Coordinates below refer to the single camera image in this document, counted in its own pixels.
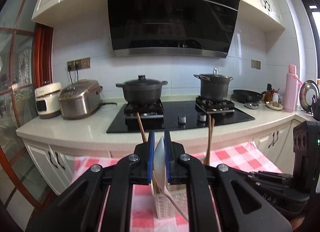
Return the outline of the white ceramic spoon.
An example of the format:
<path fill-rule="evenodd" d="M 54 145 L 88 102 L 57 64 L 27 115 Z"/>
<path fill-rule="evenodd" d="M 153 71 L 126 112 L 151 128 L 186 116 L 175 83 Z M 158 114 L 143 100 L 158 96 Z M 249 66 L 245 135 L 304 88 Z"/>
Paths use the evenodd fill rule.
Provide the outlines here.
<path fill-rule="evenodd" d="M 153 159 L 153 171 L 155 173 L 155 178 L 161 193 L 164 194 L 168 199 L 170 199 L 174 205 L 176 205 L 166 186 L 169 183 L 167 181 L 167 167 L 165 164 L 164 137 L 160 138 L 155 148 L 154 159 Z M 180 213 L 181 213 L 181 216 L 187 222 L 189 222 L 189 218 L 186 218 L 186 216 L 181 211 Z"/>

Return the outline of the white lower cabinets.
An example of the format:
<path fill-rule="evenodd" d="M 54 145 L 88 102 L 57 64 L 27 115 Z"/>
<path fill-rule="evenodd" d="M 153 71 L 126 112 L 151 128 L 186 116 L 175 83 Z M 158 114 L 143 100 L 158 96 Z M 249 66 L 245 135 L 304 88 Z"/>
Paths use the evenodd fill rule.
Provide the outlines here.
<path fill-rule="evenodd" d="M 265 132 L 257 133 L 253 141 L 210 150 L 210 164 L 226 163 L 241 170 L 293 170 L 293 128 L 300 122 L 292 120 Z M 184 145 L 187 153 L 204 158 L 208 146 L 208 129 L 172 131 L 173 141 Z M 79 168 L 81 156 L 121 158 L 129 151 L 72 150 L 22 138 L 29 155 L 50 188 L 60 194 L 70 185 Z"/>

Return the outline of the small plate with food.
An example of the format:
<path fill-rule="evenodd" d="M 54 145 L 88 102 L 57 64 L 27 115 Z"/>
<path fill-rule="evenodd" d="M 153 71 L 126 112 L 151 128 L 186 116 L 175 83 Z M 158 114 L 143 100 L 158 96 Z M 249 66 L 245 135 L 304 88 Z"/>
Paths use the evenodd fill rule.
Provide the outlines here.
<path fill-rule="evenodd" d="M 272 110 L 281 111 L 283 109 L 283 105 L 276 101 L 267 101 L 266 106 Z"/>

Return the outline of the black kettle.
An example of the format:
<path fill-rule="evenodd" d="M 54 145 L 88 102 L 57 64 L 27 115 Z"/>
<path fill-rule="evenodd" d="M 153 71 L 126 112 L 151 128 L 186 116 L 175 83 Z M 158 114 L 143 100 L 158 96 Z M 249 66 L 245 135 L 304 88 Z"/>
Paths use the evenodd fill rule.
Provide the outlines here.
<path fill-rule="evenodd" d="M 313 118 L 317 121 L 320 121 L 320 98 L 313 95 L 311 110 L 313 114 Z"/>

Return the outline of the white stone countertop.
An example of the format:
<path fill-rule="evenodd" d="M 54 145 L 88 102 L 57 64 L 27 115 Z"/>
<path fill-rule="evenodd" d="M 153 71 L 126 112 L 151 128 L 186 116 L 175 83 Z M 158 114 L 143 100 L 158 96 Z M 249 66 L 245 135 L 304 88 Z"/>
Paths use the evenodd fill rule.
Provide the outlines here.
<path fill-rule="evenodd" d="M 313 121 L 312 115 L 296 110 L 293 113 L 275 111 L 265 105 L 250 110 L 240 103 L 236 107 L 255 119 L 243 123 L 215 126 L 212 149 L 220 149 L 253 141 L 257 133 L 265 132 L 292 120 Z M 107 105 L 95 114 L 80 120 L 34 118 L 16 130 L 19 137 L 72 150 L 129 151 L 142 142 L 140 133 L 108 133 L 107 129 L 120 111 L 121 105 Z"/>

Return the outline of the white perforated utensil basket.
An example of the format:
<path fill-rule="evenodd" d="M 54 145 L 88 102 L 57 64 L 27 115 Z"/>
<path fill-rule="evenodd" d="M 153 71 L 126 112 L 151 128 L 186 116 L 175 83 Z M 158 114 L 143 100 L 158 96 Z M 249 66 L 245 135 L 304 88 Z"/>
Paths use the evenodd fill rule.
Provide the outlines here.
<path fill-rule="evenodd" d="M 155 203 L 157 218 L 164 219 L 175 217 L 181 214 L 180 211 L 188 218 L 186 186 L 170 184 L 167 184 L 166 186 L 176 205 L 174 205 L 164 194 L 155 194 L 153 184 L 151 184 L 151 192 Z"/>

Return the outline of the condiment bottles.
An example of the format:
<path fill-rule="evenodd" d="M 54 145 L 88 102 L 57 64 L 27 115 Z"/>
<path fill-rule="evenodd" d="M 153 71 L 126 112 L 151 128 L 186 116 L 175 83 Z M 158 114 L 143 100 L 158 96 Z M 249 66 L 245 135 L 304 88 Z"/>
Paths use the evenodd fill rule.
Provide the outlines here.
<path fill-rule="evenodd" d="M 267 84 L 267 89 L 262 92 L 262 95 L 263 95 L 263 103 L 267 103 L 269 101 L 272 101 L 273 99 L 273 95 L 275 93 L 277 93 L 279 90 L 275 90 L 274 88 L 272 88 L 272 84 L 271 83 L 268 83 Z"/>

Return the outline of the black wok pan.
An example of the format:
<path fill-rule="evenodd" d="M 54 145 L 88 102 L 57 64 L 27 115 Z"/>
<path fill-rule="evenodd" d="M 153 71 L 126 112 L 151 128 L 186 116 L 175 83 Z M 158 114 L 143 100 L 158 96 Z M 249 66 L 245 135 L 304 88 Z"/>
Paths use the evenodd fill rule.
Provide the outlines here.
<path fill-rule="evenodd" d="M 263 94 L 249 90 L 234 90 L 233 98 L 239 103 L 259 103 Z"/>

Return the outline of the glass pot lid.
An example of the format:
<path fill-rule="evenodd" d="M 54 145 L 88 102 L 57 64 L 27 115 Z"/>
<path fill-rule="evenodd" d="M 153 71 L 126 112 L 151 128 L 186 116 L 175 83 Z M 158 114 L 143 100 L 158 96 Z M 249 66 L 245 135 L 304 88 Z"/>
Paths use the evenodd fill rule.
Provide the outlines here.
<path fill-rule="evenodd" d="M 311 105 L 313 97 L 319 97 L 318 86 L 313 80 L 307 80 L 303 83 L 299 92 L 300 105 L 302 109 L 307 113 L 312 112 Z"/>

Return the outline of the pink thermos bottle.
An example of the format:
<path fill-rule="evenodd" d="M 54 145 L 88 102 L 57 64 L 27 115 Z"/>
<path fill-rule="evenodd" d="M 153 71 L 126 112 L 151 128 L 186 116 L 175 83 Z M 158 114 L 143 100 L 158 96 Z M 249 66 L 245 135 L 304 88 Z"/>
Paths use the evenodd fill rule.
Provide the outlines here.
<path fill-rule="evenodd" d="M 284 111 L 294 112 L 296 110 L 298 88 L 302 86 L 302 82 L 297 75 L 296 65 L 289 65 L 286 75 Z"/>

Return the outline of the silver rice cooker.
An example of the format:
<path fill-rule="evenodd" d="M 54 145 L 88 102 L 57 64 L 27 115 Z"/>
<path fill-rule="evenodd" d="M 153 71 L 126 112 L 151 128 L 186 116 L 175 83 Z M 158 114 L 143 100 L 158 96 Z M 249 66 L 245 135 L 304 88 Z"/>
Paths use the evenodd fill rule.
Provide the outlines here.
<path fill-rule="evenodd" d="M 82 79 L 65 87 L 59 95 L 60 111 L 65 119 L 86 118 L 101 106 L 103 86 L 97 80 Z"/>

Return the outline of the white small oven appliance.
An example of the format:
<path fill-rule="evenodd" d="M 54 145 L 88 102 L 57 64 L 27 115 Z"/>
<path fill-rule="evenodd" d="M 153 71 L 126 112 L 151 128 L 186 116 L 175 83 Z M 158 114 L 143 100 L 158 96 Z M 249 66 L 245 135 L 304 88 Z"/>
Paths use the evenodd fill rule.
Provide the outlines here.
<path fill-rule="evenodd" d="M 36 110 L 41 119 L 54 118 L 61 114 L 59 104 L 61 90 L 60 82 L 46 84 L 35 89 Z"/>

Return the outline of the tall black stock pot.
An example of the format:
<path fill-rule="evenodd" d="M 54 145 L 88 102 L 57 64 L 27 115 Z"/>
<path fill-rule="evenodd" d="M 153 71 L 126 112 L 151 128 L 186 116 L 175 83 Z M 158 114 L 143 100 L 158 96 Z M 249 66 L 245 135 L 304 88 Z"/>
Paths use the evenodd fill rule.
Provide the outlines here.
<path fill-rule="evenodd" d="M 222 102 L 227 99 L 229 83 L 233 77 L 221 75 L 218 69 L 214 68 L 212 74 L 194 74 L 194 77 L 200 79 L 200 96 L 204 99 Z"/>

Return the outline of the black gas stove top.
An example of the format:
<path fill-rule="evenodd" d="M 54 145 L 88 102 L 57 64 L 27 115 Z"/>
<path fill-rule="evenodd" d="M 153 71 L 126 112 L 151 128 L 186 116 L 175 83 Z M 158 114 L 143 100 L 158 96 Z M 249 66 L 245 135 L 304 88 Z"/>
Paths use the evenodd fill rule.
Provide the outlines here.
<path fill-rule="evenodd" d="M 140 125 L 145 131 L 198 129 L 208 126 L 208 116 L 214 120 L 214 126 L 255 120 L 230 100 L 222 103 L 210 103 L 200 98 L 191 101 L 158 100 L 149 106 L 124 105 L 106 132 L 139 132 Z"/>

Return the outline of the black casserole pot with lid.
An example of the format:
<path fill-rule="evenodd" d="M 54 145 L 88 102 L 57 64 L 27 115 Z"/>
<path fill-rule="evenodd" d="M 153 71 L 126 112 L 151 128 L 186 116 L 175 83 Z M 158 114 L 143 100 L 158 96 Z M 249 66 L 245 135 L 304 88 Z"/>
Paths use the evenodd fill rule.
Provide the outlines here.
<path fill-rule="evenodd" d="M 147 79 L 145 75 L 139 75 L 138 79 L 116 83 L 116 87 L 123 90 L 124 99 L 129 104 L 150 105 L 159 101 L 162 87 L 167 84 L 166 80 Z"/>

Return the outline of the red wooden glass door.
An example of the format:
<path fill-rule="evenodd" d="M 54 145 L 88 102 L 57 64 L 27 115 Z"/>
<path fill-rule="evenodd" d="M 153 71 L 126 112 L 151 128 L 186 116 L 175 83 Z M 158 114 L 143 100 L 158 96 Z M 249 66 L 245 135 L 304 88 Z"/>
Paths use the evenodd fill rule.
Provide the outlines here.
<path fill-rule="evenodd" d="M 52 80 L 53 29 L 32 21 L 37 0 L 1 0 L 1 169 L 36 211 L 53 195 L 16 130 L 37 117 L 35 88 Z"/>

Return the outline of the black range hood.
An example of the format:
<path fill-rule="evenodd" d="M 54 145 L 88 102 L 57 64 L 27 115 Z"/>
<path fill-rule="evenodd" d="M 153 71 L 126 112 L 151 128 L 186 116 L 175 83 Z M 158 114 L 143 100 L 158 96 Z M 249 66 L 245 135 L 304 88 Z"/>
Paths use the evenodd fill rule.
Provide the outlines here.
<path fill-rule="evenodd" d="M 107 0 L 116 56 L 225 58 L 240 0 Z"/>

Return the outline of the gold wall switch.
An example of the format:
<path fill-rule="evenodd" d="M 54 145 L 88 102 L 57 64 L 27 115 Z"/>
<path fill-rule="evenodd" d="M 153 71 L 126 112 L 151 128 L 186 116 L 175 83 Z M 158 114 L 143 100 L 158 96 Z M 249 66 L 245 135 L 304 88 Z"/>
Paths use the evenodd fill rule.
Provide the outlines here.
<path fill-rule="evenodd" d="M 261 62 L 259 60 L 251 60 L 251 68 L 253 69 L 261 69 Z"/>

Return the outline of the gold wall socket panel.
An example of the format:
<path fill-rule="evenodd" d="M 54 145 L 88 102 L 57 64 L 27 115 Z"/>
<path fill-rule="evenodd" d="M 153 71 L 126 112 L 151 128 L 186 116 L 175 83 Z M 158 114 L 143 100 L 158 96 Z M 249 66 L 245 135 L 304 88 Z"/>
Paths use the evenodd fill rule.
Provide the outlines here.
<path fill-rule="evenodd" d="M 91 67 L 91 59 L 90 59 L 90 57 L 67 62 L 67 70 L 69 72 L 78 71 L 78 70 L 81 70 L 81 69 L 88 69 L 90 67 Z"/>

